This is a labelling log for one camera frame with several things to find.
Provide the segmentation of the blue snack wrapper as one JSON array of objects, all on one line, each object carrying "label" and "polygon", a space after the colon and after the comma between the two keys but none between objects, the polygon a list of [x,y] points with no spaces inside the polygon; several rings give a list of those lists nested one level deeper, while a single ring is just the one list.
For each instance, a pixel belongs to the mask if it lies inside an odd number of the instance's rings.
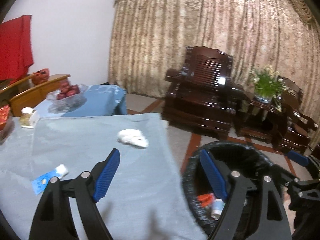
[{"label": "blue snack wrapper", "polygon": [[39,176],[31,182],[31,186],[35,195],[38,195],[44,191],[52,177],[61,178],[61,174],[58,173],[56,170],[53,170]]}]

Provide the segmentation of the clear plastic cup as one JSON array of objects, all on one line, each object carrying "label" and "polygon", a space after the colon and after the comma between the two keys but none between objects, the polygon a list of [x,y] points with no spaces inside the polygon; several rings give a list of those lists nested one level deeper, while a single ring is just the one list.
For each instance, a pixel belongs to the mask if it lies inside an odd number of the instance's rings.
[{"label": "clear plastic cup", "polygon": [[214,220],[219,220],[221,213],[225,207],[225,202],[222,199],[214,199],[212,202],[212,210],[211,210],[211,217]]}]

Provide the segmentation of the orange ribbed cup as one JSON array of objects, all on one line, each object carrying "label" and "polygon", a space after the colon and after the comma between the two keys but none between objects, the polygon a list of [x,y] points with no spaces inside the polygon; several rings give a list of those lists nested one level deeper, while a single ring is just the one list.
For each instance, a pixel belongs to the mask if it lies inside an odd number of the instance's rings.
[{"label": "orange ribbed cup", "polygon": [[201,207],[211,206],[215,196],[213,193],[201,194],[197,197],[197,200],[200,202]]}]

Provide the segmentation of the white tissue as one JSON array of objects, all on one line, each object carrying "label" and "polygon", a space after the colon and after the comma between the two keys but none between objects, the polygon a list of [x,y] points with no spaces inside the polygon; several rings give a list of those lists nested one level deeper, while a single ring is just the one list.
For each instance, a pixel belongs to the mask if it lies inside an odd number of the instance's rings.
[{"label": "white tissue", "polygon": [[117,138],[124,144],[140,148],[147,148],[149,146],[148,139],[144,136],[143,132],[138,129],[121,130],[117,133]]}]

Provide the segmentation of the black lined trash bin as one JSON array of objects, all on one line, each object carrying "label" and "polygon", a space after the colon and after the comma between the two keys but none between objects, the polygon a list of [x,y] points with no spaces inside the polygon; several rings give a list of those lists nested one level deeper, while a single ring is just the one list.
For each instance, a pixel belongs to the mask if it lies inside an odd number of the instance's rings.
[{"label": "black lined trash bin", "polygon": [[189,209],[206,235],[215,229],[217,221],[202,207],[198,196],[212,193],[212,187],[200,163],[201,150],[207,150],[216,160],[226,163],[230,170],[238,170],[247,178],[260,179],[274,163],[251,145],[231,141],[215,141],[203,145],[189,158],[182,174],[182,187]]}]

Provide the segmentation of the dark wooden side table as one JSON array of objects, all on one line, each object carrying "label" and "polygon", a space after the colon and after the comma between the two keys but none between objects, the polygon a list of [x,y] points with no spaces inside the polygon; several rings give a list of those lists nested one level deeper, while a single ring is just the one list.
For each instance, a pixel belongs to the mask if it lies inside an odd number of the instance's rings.
[{"label": "dark wooden side table", "polygon": [[244,98],[237,102],[233,124],[237,136],[271,143],[282,120],[284,112],[278,111],[273,102],[259,102],[253,93],[244,92]]}]

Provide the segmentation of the potted flowering plant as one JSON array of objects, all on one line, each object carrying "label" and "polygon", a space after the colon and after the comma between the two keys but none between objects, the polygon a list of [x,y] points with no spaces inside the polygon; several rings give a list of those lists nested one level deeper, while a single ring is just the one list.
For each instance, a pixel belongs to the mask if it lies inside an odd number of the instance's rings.
[{"label": "potted flowering plant", "polygon": [[254,87],[254,94],[260,102],[274,102],[278,112],[282,111],[282,95],[288,90],[284,78],[271,65],[252,68],[249,75],[250,83]]}]

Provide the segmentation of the light blue table cloth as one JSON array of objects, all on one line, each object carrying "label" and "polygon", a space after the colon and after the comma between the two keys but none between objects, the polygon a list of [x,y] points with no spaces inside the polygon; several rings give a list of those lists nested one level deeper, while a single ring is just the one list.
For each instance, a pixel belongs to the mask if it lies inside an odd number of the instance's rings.
[{"label": "light blue table cloth", "polygon": [[[120,142],[138,129],[147,148]],[[64,164],[67,179],[120,152],[120,164],[97,207],[114,239],[206,239],[186,204],[167,131],[158,114],[45,118],[34,129],[18,122],[1,145],[1,210],[21,239],[28,239],[40,197],[31,182]]]}]

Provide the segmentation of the white tissue box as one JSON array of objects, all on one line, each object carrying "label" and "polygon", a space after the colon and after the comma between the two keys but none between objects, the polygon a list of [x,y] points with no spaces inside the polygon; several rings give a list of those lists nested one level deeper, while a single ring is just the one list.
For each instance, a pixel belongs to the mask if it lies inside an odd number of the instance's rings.
[{"label": "white tissue box", "polygon": [[36,124],[38,123],[40,116],[37,110],[31,107],[24,107],[22,110],[22,115],[19,118],[19,123],[22,128],[35,128]]}]

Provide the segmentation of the glass fruit bowl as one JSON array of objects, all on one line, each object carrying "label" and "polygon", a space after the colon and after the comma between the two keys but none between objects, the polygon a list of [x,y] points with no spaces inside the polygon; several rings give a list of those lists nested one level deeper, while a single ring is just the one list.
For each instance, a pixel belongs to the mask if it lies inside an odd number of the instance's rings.
[{"label": "glass fruit bowl", "polygon": [[80,93],[63,99],[58,99],[59,89],[48,93],[46,99],[52,103],[48,108],[49,113],[70,112],[82,106],[87,101],[84,93],[89,87],[84,84],[77,84],[77,86],[79,87]]}]

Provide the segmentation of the red gift box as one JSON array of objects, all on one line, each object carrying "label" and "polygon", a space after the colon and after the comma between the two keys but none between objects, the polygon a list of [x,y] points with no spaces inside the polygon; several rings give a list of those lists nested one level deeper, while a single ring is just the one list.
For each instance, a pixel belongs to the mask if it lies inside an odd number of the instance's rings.
[{"label": "red gift box", "polygon": [[1,107],[0,110],[0,143],[3,144],[9,136],[14,122],[12,120],[11,108],[9,105]]}]

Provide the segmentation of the red apples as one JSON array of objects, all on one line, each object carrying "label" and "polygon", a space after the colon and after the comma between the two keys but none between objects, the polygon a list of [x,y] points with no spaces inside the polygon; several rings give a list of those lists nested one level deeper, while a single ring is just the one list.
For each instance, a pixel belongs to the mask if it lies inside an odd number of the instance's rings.
[{"label": "red apples", "polygon": [[68,80],[60,82],[59,94],[56,96],[57,100],[61,100],[80,93],[78,85],[70,85]]}]

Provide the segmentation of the blue side table cloth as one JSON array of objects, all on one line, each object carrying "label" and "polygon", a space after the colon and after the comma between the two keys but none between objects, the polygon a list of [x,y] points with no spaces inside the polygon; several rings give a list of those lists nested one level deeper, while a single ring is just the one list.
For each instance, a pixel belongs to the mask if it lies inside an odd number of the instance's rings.
[{"label": "blue side table cloth", "polygon": [[58,110],[48,99],[39,103],[35,109],[40,117],[85,117],[126,115],[126,90],[117,85],[94,85],[84,92],[85,99],[78,108]]}]

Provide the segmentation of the red basket ornament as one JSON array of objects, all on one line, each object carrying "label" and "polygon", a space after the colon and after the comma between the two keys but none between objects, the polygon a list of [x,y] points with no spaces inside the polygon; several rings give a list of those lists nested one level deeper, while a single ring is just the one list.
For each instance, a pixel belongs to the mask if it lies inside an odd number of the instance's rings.
[{"label": "red basket ornament", "polygon": [[49,69],[48,68],[44,68],[44,69],[41,69],[37,72],[34,72],[32,74],[32,77],[31,77],[31,81],[33,83],[33,85],[39,85],[39,84],[42,84],[44,82],[47,82],[48,79],[49,79]]}]

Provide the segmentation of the wooden sofa frame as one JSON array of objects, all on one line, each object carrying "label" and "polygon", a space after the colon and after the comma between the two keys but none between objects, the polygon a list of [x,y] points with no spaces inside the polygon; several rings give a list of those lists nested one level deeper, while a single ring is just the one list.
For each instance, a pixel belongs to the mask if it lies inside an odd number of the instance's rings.
[{"label": "wooden sofa frame", "polygon": [[69,74],[51,75],[48,81],[33,85],[31,75],[15,83],[1,88],[1,107],[9,105],[13,116],[21,116],[24,107],[35,108],[49,92],[57,90],[62,80],[67,80]]}]

